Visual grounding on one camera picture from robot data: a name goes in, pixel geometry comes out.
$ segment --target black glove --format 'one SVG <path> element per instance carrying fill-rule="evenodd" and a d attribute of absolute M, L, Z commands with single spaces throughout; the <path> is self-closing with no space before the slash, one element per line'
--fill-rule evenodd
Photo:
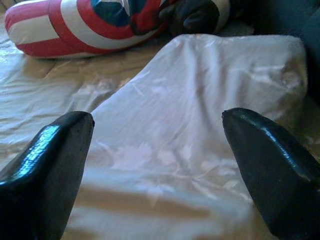
<path fill-rule="evenodd" d="M 169 23 L 173 36 L 213 33 L 219 16 L 219 9 L 212 0 L 179 0 L 159 13 L 159 18 Z"/>

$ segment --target pillow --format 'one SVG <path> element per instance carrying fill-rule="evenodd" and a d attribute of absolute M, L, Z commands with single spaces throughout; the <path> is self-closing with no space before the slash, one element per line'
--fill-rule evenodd
<path fill-rule="evenodd" d="M 222 112 L 294 126 L 307 91 L 290 36 L 182 35 L 93 112 L 63 239 L 272 239 L 242 181 Z"/>
<path fill-rule="evenodd" d="M 24 1 L 6 12 L 5 27 L 11 41 L 27 55 L 88 57 L 121 51 L 161 33 L 167 24 L 159 20 L 159 11 L 176 1 Z M 229 0 L 212 1 L 221 28 L 228 20 Z"/>

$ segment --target dark fabric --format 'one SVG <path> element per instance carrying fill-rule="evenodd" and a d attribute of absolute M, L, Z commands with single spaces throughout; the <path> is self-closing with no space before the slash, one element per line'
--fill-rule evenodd
<path fill-rule="evenodd" d="M 246 18 L 256 34 L 302 39 L 308 56 L 309 93 L 320 104 L 320 0 L 254 0 Z"/>
<path fill-rule="evenodd" d="M 220 12 L 212 0 L 183 0 L 163 9 L 159 17 L 169 22 L 173 36 L 181 34 L 213 33 Z"/>

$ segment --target white stripe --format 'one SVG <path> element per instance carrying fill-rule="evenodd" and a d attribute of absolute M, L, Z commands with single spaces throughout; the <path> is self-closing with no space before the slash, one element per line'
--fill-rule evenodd
<path fill-rule="evenodd" d="M 228 22 L 230 16 L 230 0 L 211 0 L 219 10 L 220 17 L 215 27 L 215 32 L 221 30 Z"/>
<path fill-rule="evenodd" d="M 59 38 L 48 15 L 18 21 L 10 27 L 8 34 L 17 45 Z"/>
<path fill-rule="evenodd" d="M 74 36 L 83 43 L 98 49 L 115 50 L 127 48 L 150 38 L 157 32 L 157 30 L 153 30 L 143 36 L 132 36 L 120 40 L 101 36 L 89 28 L 81 18 L 77 8 L 77 0 L 62 0 L 61 14 L 65 25 Z"/>
<path fill-rule="evenodd" d="M 102 3 L 119 3 L 124 8 L 126 14 L 130 16 L 130 7 L 128 0 L 99 0 Z"/>
<path fill-rule="evenodd" d="M 22 1 L 22 2 L 19 2 L 19 3 L 17 3 L 16 5 L 14 5 L 12 7 L 14 8 L 14 7 L 18 7 L 18 6 L 21 6 L 21 5 L 34 4 L 34 3 L 38 3 L 38 2 L 44 2 L 44 1 L 48 1 L 48 0 Z"/>

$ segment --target wrinkled sheet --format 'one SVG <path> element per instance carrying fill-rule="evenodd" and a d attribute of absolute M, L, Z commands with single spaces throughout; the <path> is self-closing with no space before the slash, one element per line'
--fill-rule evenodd
<path fill-rule="evenodd" d="M 312 100 L 299 120 L 307 86 L 296 38 L 181 36 L 139 73 L 167 37 L 108 56 L 39 60 L 0 28 L 0 169 L 64 113 L 88 111 L 96 121 L 62 239 L 273 239 L 241 180 L 221 112 L 252 108 L 318 158 Z M 236 22 L 221 35 L 251 32 Z"/>
<path fill-rule="evenodd" d="M 92 144 L 63 239 L 272 239 L 221 113 L 249 108 L 293 129 L 306 90 L 298 38 L 175 38 L 92 112 Z"/>

